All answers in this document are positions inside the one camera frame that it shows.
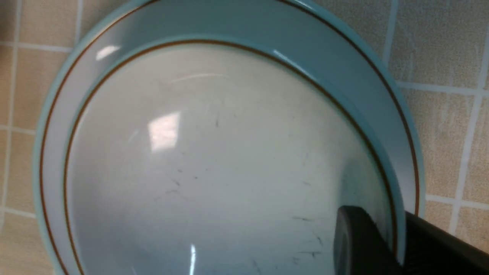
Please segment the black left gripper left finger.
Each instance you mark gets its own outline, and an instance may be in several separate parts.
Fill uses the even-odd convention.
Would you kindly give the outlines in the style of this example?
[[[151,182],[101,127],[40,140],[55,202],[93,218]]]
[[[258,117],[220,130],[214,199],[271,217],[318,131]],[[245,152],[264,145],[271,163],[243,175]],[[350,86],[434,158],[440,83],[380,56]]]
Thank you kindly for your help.
[[[339,207],[333,257],[336,275],[402,274],[388,244],[361,207]]]

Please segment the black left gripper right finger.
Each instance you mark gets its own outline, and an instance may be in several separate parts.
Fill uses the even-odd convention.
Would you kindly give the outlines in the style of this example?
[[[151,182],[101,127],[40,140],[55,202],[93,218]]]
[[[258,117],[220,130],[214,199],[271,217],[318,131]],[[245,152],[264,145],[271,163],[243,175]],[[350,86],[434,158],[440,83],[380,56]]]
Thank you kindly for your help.
[[[406,213],[406,275],[487,275],[489,256],[435,225]]]

